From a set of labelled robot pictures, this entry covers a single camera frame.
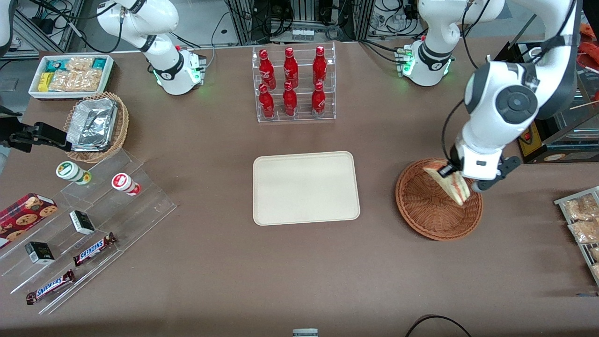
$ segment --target cookie box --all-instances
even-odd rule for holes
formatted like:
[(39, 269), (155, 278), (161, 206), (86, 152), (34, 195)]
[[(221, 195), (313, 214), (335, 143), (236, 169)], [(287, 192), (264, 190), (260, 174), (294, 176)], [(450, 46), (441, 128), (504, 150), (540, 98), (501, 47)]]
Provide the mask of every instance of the cookie box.
[(0, 248), (16, 240), (57, 209), (54, 200), (29, 193), (1, 211)]
[[(42, 79), (42, 74), (46, 72), (46, 66), (48, 62), (57, 61), (62, 59), (68, 59), (70, 57), (78, 58), (95, 58), (95, 59), (106, 59), (104, 68), (102, 70), (102, 76), (100, 77), (100, 84), (96, 91), (78, 91), (78, 92), (42, 92), (38, 90), (38, 85)], [(53, 55), (44, 56), (40, 60), (37, 70), (35, 71), (34, 79), (31, 81), (29, 87), (29, 94), (31, 97), (37, 98), (38, 100), (71, 100), (76, 98), (89, 97), (95, 94), (101, 94), (104, 92), (108, 80), (110, 78), (110, 71), (112, 70), (114, 60), (110, 55), (104, 54), (69, 54), (69, 55)]]

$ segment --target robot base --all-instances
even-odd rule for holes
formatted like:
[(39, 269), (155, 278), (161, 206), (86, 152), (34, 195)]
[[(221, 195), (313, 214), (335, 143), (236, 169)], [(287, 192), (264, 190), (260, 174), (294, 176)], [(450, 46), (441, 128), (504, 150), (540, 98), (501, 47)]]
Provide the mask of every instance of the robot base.
[(197, 54), (188, 50), (180, 50), (183, 55), (183, 68), (172, 80), (161, 79), (156, 72), (158, 84), (171, 95), (183, 95), (193, 89), (196, 85), (204, 84), (206, 72), (206, 58), (200, 59)]
[(443, 76), (449, 71), (451, 60), (447, 61), (445, 67), (439, 63), (439, 69), (430, 70), (427, 64), (425, 64), (418, 55), (418, 48), (421, 44), (422, 41), (406, 44), (402, 50), (399, 50), (399, 53), (395, 53), (396, 61), (405, 62), (405, 64), (397, 65), (397, 73), (400, 77), (407, 77), (417, 85), (434, 86), (439, 83)]

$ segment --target small black box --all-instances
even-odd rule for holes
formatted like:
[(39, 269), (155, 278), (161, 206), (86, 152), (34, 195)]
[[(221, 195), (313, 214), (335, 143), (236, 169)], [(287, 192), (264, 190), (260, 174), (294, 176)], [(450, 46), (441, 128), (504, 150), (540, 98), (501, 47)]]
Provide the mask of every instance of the small black box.
[(96, 230), (86, 213), (80, 210), (74, 210), (69, 213), (71, 222), (75, 226), (75, 230), (81, 234), (91, 235)]
[(47, 243), (30, 241), (25, 245), (25, 251), (33, 263), (50, 264), (54, 262), (54, 255)]

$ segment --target red lid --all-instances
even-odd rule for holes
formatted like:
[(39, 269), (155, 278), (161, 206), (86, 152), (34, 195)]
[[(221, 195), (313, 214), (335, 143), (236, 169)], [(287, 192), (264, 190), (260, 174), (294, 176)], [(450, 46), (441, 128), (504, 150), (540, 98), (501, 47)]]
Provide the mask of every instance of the red lid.
[(127, 175), (124, 173), (119, 173), (119, 174), (115, 175), (113, 178), (113, 186), (115, 188), (123, 187), (123, 186), (125, 186), (126, 183), (127, 183)]

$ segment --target beige tray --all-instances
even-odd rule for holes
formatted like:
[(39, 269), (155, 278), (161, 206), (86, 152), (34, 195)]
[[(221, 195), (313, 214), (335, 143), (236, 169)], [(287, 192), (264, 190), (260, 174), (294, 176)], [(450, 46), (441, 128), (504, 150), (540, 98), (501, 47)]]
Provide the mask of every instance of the beige tray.
[(253, 204), (260, 226), (356, 219), (360, 202), (353, 156), (339, 151), (259, 157)]

